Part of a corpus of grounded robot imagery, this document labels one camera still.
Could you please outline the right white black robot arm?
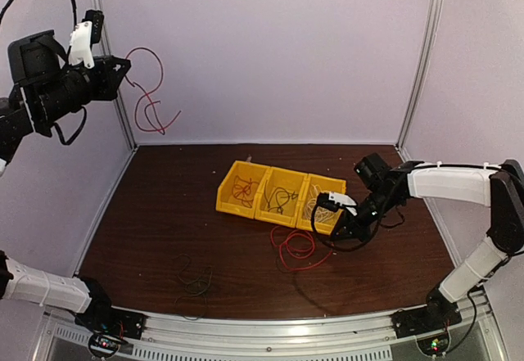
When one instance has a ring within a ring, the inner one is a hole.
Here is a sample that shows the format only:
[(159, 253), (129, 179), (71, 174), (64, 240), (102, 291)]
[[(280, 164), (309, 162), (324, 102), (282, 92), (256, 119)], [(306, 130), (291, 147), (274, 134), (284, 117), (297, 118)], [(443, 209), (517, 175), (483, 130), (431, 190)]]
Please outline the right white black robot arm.
[(476, 249), (427, 296), (420, 323), (437, 329), (456, 302), (523, 253), (523, 170), (516, 160), (501, 165), (454, 165), (420, 160), (389, 166), (377, 153), (354, 167), (369, 194), (357, 203), (339, 192), (323, 192), (316, 205), (343, 213), (330, 238), (356, 238), (364, 247), (384, 215), (411, 198), (470, 202), (490, 208), (490, 227)]

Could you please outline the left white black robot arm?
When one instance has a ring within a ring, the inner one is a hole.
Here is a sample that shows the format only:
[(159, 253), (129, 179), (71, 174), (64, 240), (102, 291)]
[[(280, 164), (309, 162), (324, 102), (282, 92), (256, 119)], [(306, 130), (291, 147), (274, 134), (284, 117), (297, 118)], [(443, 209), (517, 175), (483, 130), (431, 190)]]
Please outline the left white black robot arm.
[[(85, 113), (90, 102), (110, 102), (131, 62), (117, 56), (94, 56), (90, 33), (72, 34), (64, 49), (51, 30), (19, 39), (8, 46), (13, 87), (1, 100), (1, 168), (11, 163), (22, 140), (31, 133), (66, 138), (58, 121), (70, 113)], [(93, 279), (65, 278), (27, 267), (1, 255), (1, 297), (52, 306), (85, 315), (101, 332), (112, 330), (118, 315), (99, 283)]]

